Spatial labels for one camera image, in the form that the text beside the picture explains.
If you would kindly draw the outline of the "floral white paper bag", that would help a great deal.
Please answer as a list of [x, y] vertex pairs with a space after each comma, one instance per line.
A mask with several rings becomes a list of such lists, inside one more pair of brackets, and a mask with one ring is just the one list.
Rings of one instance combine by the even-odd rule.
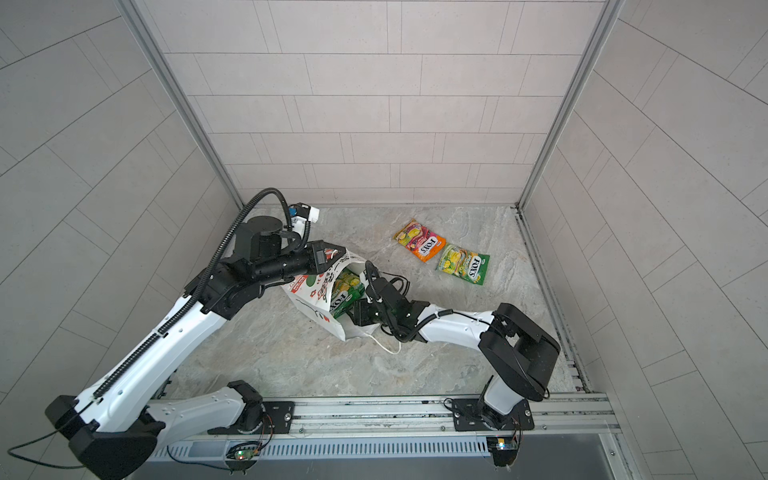
[[299, 312], [342, 342], [353, 338], [367, 337], [372, 339], [385, 352], [397, 355], [401, 350], [400, 344], [396, 351], [389, 350], [373, 336], [379, 324], [358, 327], [353, 324], [350, 318], [350, 308], [338, 319], [334, 318], [329, 311], [332, 290], [338, 275], [345, 268], [348, 268], [358, 274], [361, 280], [364, 267], [365, 259], [363, 257], [347, 252], [324, 274], [298, 276], [296, 280], [284, 285], [282, 289]]

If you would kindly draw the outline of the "orange pink Fox's candy bag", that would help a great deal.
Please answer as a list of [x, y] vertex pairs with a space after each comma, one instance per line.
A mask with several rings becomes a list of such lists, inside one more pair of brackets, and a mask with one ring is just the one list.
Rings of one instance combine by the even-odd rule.
[[393, 239], [407, 248], [420, 261], [434, 258], [447, 245], [444, 237], [438, 235], [415, 219], [411, 219]]

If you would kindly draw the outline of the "green Fox's spring tea bag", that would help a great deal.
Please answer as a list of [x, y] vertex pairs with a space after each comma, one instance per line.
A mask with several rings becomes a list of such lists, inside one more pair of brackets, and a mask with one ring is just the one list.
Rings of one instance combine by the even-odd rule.
[[489, 262], [488, 254], [448, 244], [439, 255], [436, 270], [475, 285], [483, 285]]

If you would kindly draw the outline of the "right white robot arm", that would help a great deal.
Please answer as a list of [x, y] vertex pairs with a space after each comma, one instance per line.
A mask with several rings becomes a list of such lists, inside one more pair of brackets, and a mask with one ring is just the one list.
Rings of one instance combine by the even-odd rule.
[[367, 261], [363, 297], [351, 307], [355, 324], [378, 324], [405, 344], [440, 342], [480, 352], [493, 369], [474, 407], [446, 400], [457, 418], [497, 431], [533, 428], [529, 403], [549, 397], [548, 384], [561, 352], [558, 341], [519, 308], [501, 303], [493, 311], [464, 312], [406, 298], [410, 282], [391, 280]]

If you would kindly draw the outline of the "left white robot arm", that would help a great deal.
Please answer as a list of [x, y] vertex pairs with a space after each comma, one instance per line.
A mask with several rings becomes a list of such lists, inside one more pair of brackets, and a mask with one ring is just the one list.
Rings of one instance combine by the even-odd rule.
[[125, 479], [157, 449], [190, 436], [217, 428], [265, 430], [263, 398], [242, 380], [176, 403], [153, 397], [243, 306], [269, 288], [324, 274], [345, 255], [342, 246], [310, 240], [316, 218], [313, 207], [288, 205], [275, 188], [257, 193], [158, 326], [94, 385], [46, 408], [80, 466], [99, 479]]

